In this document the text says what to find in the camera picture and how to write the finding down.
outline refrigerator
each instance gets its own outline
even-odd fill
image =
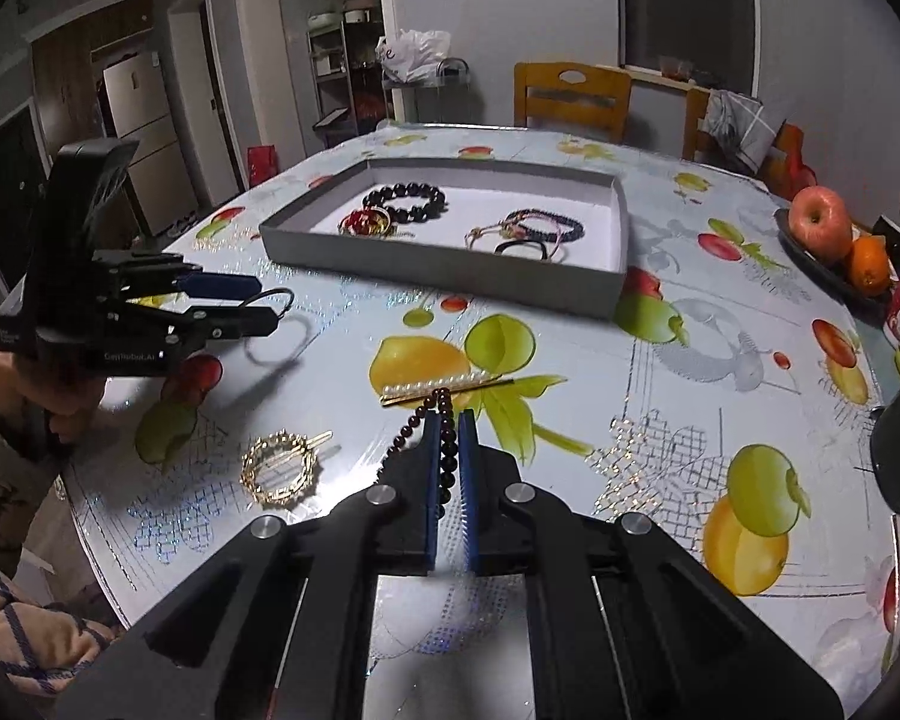
[[[158,235],[197,210],[155,52],[103,71],[117,136],[139,141],[127,171],[149,234]]]

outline white plastic bag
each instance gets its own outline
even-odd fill
[[[450,52],[450,33],[400,30],[394,40],[380,38],[377,58],[384,72],[400,83],[429,79]]]

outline fruit-patterned tablecloth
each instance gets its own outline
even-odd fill
[[[618,175],[631,216],[619,326],[266,258],[261,221],[374,156]],[[65,479],[101,586],[133,623],[260,514],[238,481],[255,437],[333,431],[314,494],[282,512],[316,517],[372,483],[406,418],[381,409],[380,386],[481,368],[516,380],[469,403],[483,443],[577,512],[650,514],[851,709],[879,680],[895,619],[892,519],[869,470],[880,394],[850,314],[791,266],[773,210],[758,185],[700,165],[479,127],[381,129],[243,194],[170,250],[289,286],[295,304],[269,338],[208,346],[175,379],[109,382]],[[522,584],[461,571],[456,499],[434,576],[381,582],[371,720],[533,717]]]

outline black bowl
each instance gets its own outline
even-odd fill
[[[873,327],[882,327],[890,306],[890,290],[876,295],[875,298],[867,298],[866,295],[858,293],[847,281],[847,270],[842,264],[828,268],[790,234],[789,213],[789,209],[780,208],[773,214],[773,218],[776,220],[783,250],[790,259],[831,298],[845,303],[850,309],[850,314]]]

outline doorway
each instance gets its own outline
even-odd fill
[[[183,114],[213,206],[247,190],[218,70],[209,0],[178,0],[169,10],[170,47]]]
[[[0,282],[12,288],[26,273],[29,221],[46,190],[47,174],[34,134],[31,103],[0,122]]]

